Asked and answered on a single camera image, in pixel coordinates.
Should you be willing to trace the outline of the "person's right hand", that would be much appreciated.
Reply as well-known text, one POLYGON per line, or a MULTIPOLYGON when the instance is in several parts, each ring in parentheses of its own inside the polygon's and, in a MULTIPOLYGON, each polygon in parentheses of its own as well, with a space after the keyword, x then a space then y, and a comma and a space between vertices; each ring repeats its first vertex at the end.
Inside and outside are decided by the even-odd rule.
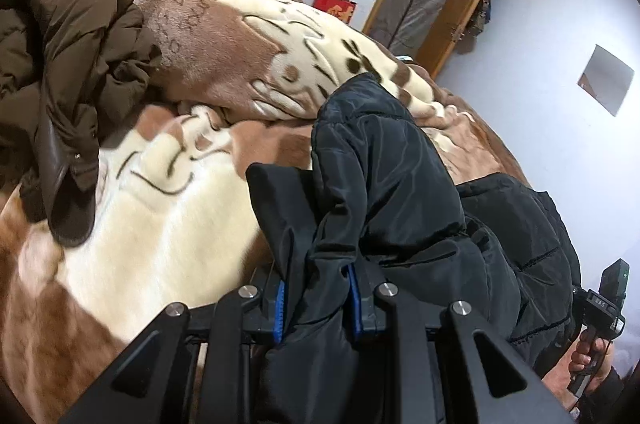
POLYGON ((570 349, 562 355, 558 363, 542 378, 542 382, 552 392, 563 408, 572 410, 577 397, 568 389, 568 383, 574 374, 582 372, 593 358, 597 359, 599 369, 592 374, 584 391, 585 395, 594 392, 608 377, 613 366, 614 345, 601 337, 592 337, 588 330, 582 331, 570 349))

